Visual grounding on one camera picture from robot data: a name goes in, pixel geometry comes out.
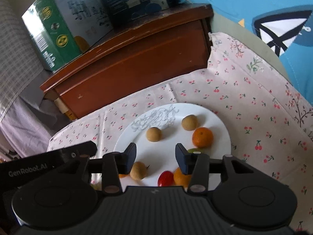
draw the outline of white plate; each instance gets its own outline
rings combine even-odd
[[[114,151],[124,152],[129,143],[137,146],[136,162],[141,161],[148,168],[148,176],[137,182],[127,176],[121,179],[123,191],[126,186],[157,186],[161,173],[165,170],[172,172],[178,167],[175,158],[175,146],[182,143],[188,150],[195,148],[192,144],[193,131],[185,131],[181,122],[188,115],[198,118],[200,127],[207,127],[213,132],[214,141],[206,153],[211,158],[221,159],[223,155],[231,153],[231,143],[228,131],[220,120],[210,110],[190,103],[167,104],[147,111],[136,118],[121,134],[116,142]],[[150,142],[146,138],[146,131],[150,127],[158,127],[162,130],[162,140]],[[220,183],[219,174],[210,174],[209,190],[213,190]]]

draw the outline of pink tablecloth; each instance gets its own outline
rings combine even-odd
[[[176,102],[201,105],[225,123],[232,154],[288,184],[298,198],[291,226],[313,232],[313,108],[275,69],[230,36],[212,34],[208,68],[144,89],[73,122],[53,150],[87,140],[96,158],[147,110]],[[100,177],[93,176],[95,185]]]

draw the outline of wooden cabinet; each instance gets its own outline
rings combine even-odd
[[[81,118],[136,91],[205,68],[209,5],[161,11],[110,32],[42,86]]]

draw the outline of red cherry tomato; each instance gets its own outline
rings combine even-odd
[[[174,174],[170,171],[164,171],[157,181],[158,186],[171,186],[174,183]]]

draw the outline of cloth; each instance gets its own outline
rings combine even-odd
[[[48,150],[92,140],[100,158],[147,110],[176,102],[201,105],[226,125],[234,156],[294,191],[298,208],[291,227],[313,232],[312,106],[245,45],[223,33],[211,38],[207,69],[144,89],[73,122],[53,136]],[[99,181],[93,176],[96,187]]]
[[[2,161],[12,161],[13,159],[20,159],[21,157],[9,144],[5,136],[0,130],[0,163]]]
[[[24,88],[43,70],[7,0],[0,0],[0,122]]]
[[[291,83],[313,104],[313,0],[179,0],[214,12],[257,35],[280,58]]]
[[[20,157],[46,152],[50,138],[70,123],[39,86],[49,77],[42,71],[20,93],[0,122],[0,129]]]

